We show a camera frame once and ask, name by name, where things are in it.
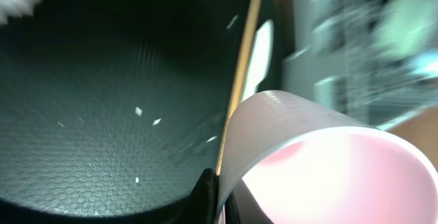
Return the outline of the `wooden chopstick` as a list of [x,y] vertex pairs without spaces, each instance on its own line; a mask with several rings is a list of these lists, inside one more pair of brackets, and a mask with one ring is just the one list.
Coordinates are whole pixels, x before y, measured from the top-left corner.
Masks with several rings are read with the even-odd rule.
[[225,146],[225,140],[227,135],[227,127],[233,112],[235,111],[235,109],[240,104],[240,101],[242,100],[244,86],[246,83],[246,75],[248,72],[250,55],[253,50],[253,41],[257,27],[261,1],[262,0],[250,0],[250,4],[248,7],[248,13],[246,16],[246,22],[244,26],[244,33],[242,35],[239,55],[237,59],[237,65],[235,69],[235,77],[232,85],[233,88],[229,99],[229,107],[227,110],[224,129],[222,133],[222,139],[220,142],[220,150],[219,150],[218,161],[216,165],[217,175],[219,175],[221,172],[222,160],[224,155],[224,146]]

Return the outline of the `white plastic knife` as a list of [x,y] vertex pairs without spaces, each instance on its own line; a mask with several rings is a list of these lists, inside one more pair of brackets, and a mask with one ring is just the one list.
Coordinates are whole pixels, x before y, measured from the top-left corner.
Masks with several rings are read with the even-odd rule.
[[255,33],[241,102],[257,93],[259,84],[266,78],[272,58],[273,40],[274,22],[268,19]]

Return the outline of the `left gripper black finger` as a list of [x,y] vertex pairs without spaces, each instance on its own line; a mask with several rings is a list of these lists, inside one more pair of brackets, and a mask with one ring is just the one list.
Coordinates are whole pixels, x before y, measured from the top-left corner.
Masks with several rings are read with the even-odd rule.
[[213,224],[218,202],[218,176],[215,170],[205,169],[189,194],[178,224]]

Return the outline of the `pale green bowl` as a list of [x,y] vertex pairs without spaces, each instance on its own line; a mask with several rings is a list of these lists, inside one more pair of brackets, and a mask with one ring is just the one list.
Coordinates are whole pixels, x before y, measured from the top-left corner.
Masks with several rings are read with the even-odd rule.
[[389,0],[373,33],[373,49],[399,60],[437,48],[437,0]]

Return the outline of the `pink plastic cup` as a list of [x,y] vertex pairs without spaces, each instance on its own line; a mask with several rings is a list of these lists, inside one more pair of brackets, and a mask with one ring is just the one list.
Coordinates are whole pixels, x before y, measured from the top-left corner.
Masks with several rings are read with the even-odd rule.
[[239,182],[274,223],[437,222],[437,171],[418,148],[288,92],[230,118],[219,207]]

